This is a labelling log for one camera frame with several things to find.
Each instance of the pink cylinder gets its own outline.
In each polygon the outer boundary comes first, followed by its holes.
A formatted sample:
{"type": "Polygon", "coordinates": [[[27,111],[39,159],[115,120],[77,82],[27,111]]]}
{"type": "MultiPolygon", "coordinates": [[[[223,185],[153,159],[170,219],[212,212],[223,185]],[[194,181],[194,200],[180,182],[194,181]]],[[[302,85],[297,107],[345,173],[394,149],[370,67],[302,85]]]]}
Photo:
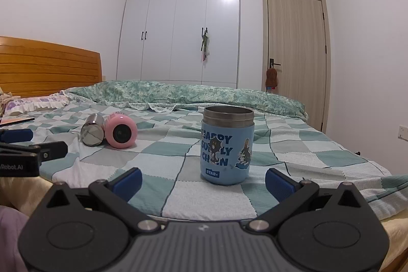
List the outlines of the pink cylinder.
{"type": "Polygon", "coordinates": [[[105,119],[105,138],[117,149],[129,148],[135,143],[137,126],[127,115],[115,112],[105,119]]]}

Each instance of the stainless steel lid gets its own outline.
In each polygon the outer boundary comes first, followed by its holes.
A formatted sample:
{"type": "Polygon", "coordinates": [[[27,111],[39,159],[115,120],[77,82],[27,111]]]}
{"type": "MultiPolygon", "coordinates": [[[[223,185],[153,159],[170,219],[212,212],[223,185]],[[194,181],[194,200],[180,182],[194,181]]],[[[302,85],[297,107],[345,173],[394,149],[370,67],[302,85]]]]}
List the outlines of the stainless steel lid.
{"type": "Polygon", "coordinates": [[[209,106],[204,109],[203,121],[218,127],[250,127],[254,124],[254,112],[237,106],[209,106]]]}
{"type": "Polygon", "coordinates": [[[105,121],[97,113],[91,114],[81,128],[81,140],[83,144],[93,147],[102,143],[105,137],[105,121]]]}

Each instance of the pillow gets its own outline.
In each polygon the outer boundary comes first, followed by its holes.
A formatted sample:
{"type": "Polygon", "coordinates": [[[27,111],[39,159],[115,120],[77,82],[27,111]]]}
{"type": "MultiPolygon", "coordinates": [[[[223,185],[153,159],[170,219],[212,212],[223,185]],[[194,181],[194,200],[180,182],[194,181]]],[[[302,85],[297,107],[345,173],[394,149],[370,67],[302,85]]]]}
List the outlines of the pillow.
{"type": "Polygon", "coordinates": [[[4,116],[18,116],[22,113],[54,110],[69,104],[65,96],[42,96],[21,98],[10,101],[6,104],[4,116]]]}

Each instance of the wall outlet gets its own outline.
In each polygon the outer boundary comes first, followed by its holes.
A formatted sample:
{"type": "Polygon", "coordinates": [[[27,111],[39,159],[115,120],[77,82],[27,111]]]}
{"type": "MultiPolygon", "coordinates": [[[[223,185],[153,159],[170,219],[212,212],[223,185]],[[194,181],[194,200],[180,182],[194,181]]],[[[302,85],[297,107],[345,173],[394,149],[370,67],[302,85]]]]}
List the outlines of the wall outlet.
{"type": "Polygon", "coordinates": [[[408,141],[408,127],[399,126],[398,138],[408,141]]]}

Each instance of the green checkered blanket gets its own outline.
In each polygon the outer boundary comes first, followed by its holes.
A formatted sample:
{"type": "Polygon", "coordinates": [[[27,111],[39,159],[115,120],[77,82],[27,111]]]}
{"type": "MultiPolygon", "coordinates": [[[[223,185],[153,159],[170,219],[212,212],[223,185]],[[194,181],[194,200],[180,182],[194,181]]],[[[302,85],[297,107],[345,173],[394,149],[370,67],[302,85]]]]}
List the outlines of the green checkered blanket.
{"type": "Polygon", "coordinates": [[[129,203],[142,212],[165,218],[226,220],[254,218],[277,200],[265,188],[265,173],[274,167],[294,180],[311,179],[336,188],[352,181],[380,218],[407,208],[408,176],[392,176],[374,161],[361,158],[297,118],[255,111],[255,134],[249,177],[234,186],[217,186],[200,176],[203,106],[183,106],[157,113],[96,103],[71,102],[55,111],[31,112],[32,122],[9,128],[31,128],[32,143],[63,140],[65,158],[44,162],[40,174],[87,187],[99,178],[109,180],[132,167],[143,173],[141,190],[129,203]],[[136,144],[117,150],[108,145],[88,147],[80,129],[91,113],[115,111],[129,115],[139,129],[136,144]]]}

